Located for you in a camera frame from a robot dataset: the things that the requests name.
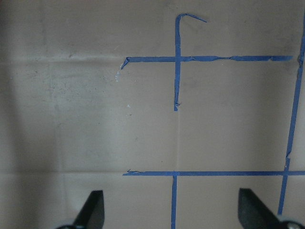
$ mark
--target vertical blue tape strip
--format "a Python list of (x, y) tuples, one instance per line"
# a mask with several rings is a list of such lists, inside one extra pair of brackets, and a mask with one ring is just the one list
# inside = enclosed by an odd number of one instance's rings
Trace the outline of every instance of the vertical blue tape strip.
[(176, 229), (177, 175), (173, 176), (171, 229)]
[(287, 187), (288, 174), (289, 174), (288, 172), (289, 172), (289, 165), (290, 165), (290, 154), (292, 151), (292, 145), (293, 145), (293, 141), (294, 141), (295, 123), (296, 123), (297, 109), (298, 109), (300, 91), (301, 91), (304, 51), (305, 51), (305, 13), (304, 13), (304, 18), (303, 18), (303, 36), (302, 36), (301, 50), (300, 50), (300, 55), (299, 55), (299, 68), (297, 70), (297, 78), (296, 78), (296, 82), (295, 82), (295, 95), (294, 95), (294, 102), (293, 102), (293, 106), (292, 106), (292, 114), (291, 114), (289, 136), (288, 136), (288, 143), (287, 143), (286, 163), (285, 163), (285, 168), (284, 168), (285, 173), (283, 175), (281, 195), (280, 195), (280, 201), (279, 201), (278, 211), (277, 211), (278, 215), (281, 215), (283, 212), (283, 209), (284, 209), (284, 201), (285, 201), (286, 187)]
[[(231, 60), (231, 61), (289, 61), (292, 56), (181, 56), (181, 62), (199, 61), (199, 62), (211, 62), (217, 60)], [(128, 63), (138, 62), (175, 62), (174, 56), (134, 56), (126, 57), (124, 63), (121, 66), (123, 69)]]
[(280, 201), (279, 201), (278, 210), (277, 210), (278, 215), (281, 215), (283, 213), (283, 209), (284, 209), (284, 201), (285, 201), (286, 187), (287, 187), (287, 181), (288, 181), (289, 165), (290, 165), (290, 158), (287, 157), (286, 163), (285, 163), (283, 180), (282, 180)]
[(188, 13), (179, 14), (175, 21), (175, 95), (174, 95), (174, 111), (178, 111), (179, 106), (179, 88), (180, 88), (180, 71), (181, 71), (181, 37), (180, 37), (180, 20), (184, 16), (189, 16), (200, 21), (205, 20)]

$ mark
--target horizontal blue tape strip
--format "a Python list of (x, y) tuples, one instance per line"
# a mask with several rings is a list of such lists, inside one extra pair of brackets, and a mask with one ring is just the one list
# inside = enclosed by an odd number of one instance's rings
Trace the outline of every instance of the horizontal blue tape strip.
[(128, 171), (123, 176), (305, 176), (305, 171)]
[[(232, 60), (232, 61), (289, 61), (292, 56), (182, 56), (180, 58), (181, 62), (189, 61), (200, 61), (200, 62), (210, 62), (217, 60)], [(175, 62), (174, 56), (135, 56), (126, 57), (121, 69), (123, 69), (128, 63), (135, 62)]]

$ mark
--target gray surface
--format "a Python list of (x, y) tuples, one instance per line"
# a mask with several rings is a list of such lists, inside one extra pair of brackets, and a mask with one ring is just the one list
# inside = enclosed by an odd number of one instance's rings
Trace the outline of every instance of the gray surface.
[[(0, 227), (52, 228), (100, 188), (105, 229), (169, 228), (172, 179), (122, 173), (282, 170), (304, 7), (302, 0), (1, 1)], [(126, 56), (174, 55), (181, 12), (208, 20), (182, 19), (182, 55), (294, 58), (182, 63), (174, 113), (174, 63), (130, 63), (118, 82), (115, 75)], [(304, 87), (292, 170), (305, 169)], [(180, 177), (177, 228), (216, 219), (238, 227), (239, 187), (253, 187), (276, 211), (280, 178)], [(304, 188), (302, 177), (289, 178), (284, 209), (302, 222)], [(223, 194), (224, 207), (213, 207)]]

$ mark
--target blue tape line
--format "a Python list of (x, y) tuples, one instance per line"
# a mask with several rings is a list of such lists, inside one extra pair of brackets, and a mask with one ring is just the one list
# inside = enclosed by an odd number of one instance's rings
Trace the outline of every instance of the blue tape line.
[(174, 111), (178, 111), (178, 97), (180, 87), (180, 71), (181, 71), (181, 37), (180, 37), (180, 20), (184, 16), (189, 16), (200, 21), (206, 22), (205, 20), (188, 13), (179, 14), (175, 21), (175, 97), (174, 97)]
[(281, 195), (280, 195), (280, 201), (279, 201), (278, 211), (277, 211), (278, 215), (281, 215), (283, 212), (283, 209), (284, 209), (286, 187), (287, 187), (287, 181), (288, 181), (288, 175), (289, 175), (290, 154), (292, 151), (292, 145), (293, 145), (293, 141), (294, 141), (296, 116), (297, 116), (297, 109), (298, 109), (298, 105), (299, 105), (299, 98), (300, 98), (300, 91), (301, 91), (304, 52), (305, 52), (305, 13), (304, 13), (304, 17), (303, 17), (303, 36), (302, 36), (302, 41), (301, 41), (300, 55), (299, 55), (299, 59), (298, 59), (299, 68), (297, 70), (297, 78), (296, 78), (296, 82), (295, 82), (294, 102), (293, 102), (293, 106), (292, 106), (292, 114), (291, 114), (291, 121), (290, 121), (289, 135), (288, 135), (287, 151), (286, 151), (286, 163), (285, 163), (285, 168), (284, 168), (285, 175), (283, 176), (283, 180), (282, 180)]
[(283, 213), (283, 209), (284, 209), (286, 187), (287, 187), (287, 181), (288, 181), (288, 175), (289, 175), (289, 165), (290, 165), (290, 158), (287, 157), (285, 169), (284, 169), (283, 180), (282, 180), (280, 201), (279, 201), (278, 210), (277, 210), (278, 215), (281, 215)]
[(292, 115), (291, 115), (286, 157), (289, 157), (291, 150), (292, 150), (292, 144), (293, 144), (294, 132), (295, 132), (296, 115), (297, 115), (297, 109), (298, 109), (300, 91), (301, 91), (304, 51), (305, 51), (305, 15), (304, 15), (304, 19), (303, 19), (303, 24), (304, 24), (303, 37), (302, 37), (301, 50), (300, 50), (300, 55), (299, 55), (299, 68), (297, 70), (297, 78), (296, 78), (296, 82), (295, 82), (295, 95), (294, 95), (294, 102), (293, 102), (293, 107), (292, 107)]
[(177, 176), (173, 176), (171, 229), (176, 229)]
[[(175, 62), (174, 56), (135, 56), (135, 57), (126, 57), (124, 63), (121, 66), (123, 69), (128, 63), (136, 62)], [(292, 59), (292, 56), (181, 56), (181, 62), (190, 62), (190, 61), (201, 61), (201, 62), (210, 62), (217, 60), (232, 60), (232, 61), (289, 61)]]
[(304, 176), (305, 171), (128, 171), (123, 176)]

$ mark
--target blue painter's tape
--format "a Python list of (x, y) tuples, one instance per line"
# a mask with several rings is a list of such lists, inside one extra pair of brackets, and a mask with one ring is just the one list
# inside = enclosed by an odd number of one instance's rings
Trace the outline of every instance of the blue painter's tape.
[(175, 171), (127, 171), (123, 176), (177, 176), (178, 172)]
[(179, 14), (175, 21), (175, 95), (174, 95), (174, 111), (178, 111), (178, 98), (180, 88), (180, 71), (181, 71), (181, 37), (180, 37), (180, 20), (184, 16), (189, 16), (200, 21), (206, 22), (205, 20), (188, 13)]
[(301, 51), (300, 51), (300, 55), (299, 55), (299, 68), (297, 70), (297, 78), (296, 78), (296, 82), (295, 82), (295, 95), (294, 95), (294, 102), (293, 102), (293, 107), (292, 107), (292, 115), (291, 115), (286, 157), (289, 157), (289, 155), (292, 151), (292, 144), (293, 144), (294, 133), (295, 133), (296, 115), (297, 115), (297, 109), (298, 109), (300, 91), (301, 91), (304, 52), (305, 52), (305, 15), (304, 15), (303, 23), (304, 23), (303, 37), (302, 37)]
[(284, 168), (283, 180), (282, 180), (280, 201), (279, 201), (278, 210), (277, 210), (278, 215), (281, 215), (283, 213), (283, 209), (284, 209), (286, 187), (287, 187), (287, 181), (288, 181), (288, 175), (289, 175), (289, 165), (290, 165), (290, 158), (287, 157), (285, 168)]
[(176, 229), (177, 176), (173, 176), (171, 229)]
[[(200, 61), (210, 62), (217, 60), (231, 60), (231, 61), (289, 61), (292, 56), (181, 56), (181, 62)], [(121, 66), (123, 69), (128, 63), (135, 62), (175, 62), (174, 56), (135, 56), (126, 57), (124, 63)]]
[(181, 171), (180, 176), (281, 176), (283, 171)]
[(303, 176), (305, 171), (128, 171), (123, 176)]
[(286, 187), (287, 187), (288, 174), (289, 174), (288, 172), (289, 172), (289, 165), (290, 165), (290, 154), (292, 151), (292, 145), (293, 145), (293, 141), (294, 141), (295, 123), (296, 123), (297, 109), (298, 109), (298, 105), (299, 105), (299, 98), (300, 98), (300, 91), (301, 91), (304, 52), (305, 52), (305, 13), (304, 13), (304, 17), (303, 17), (303, 36), (302, 36), (301, 49), (300, 49), (300, 55), (299, 55), (299, 68), (297, 70), (297, 78), (296, 78), (296, 82), (295, 82), (294, 102), (293, 102), (293, 106), (292, 106), (292, 114), (291, 114), (291, 121), (290, 121), (289, 135), (288, 135), (287, 151), (286, 151), (286, 163), (285, 163), (285, 168), (284, 168), (285, 175), (283, 176), (283, 180), (282, 180), (281, 195), (280, 195), (280, 201), (279, 201), (278, 211), (277, 211), (278, 215), (281, 215), (283, 212), (283, 209), (284, 209), (285, 194), (286, 194)]

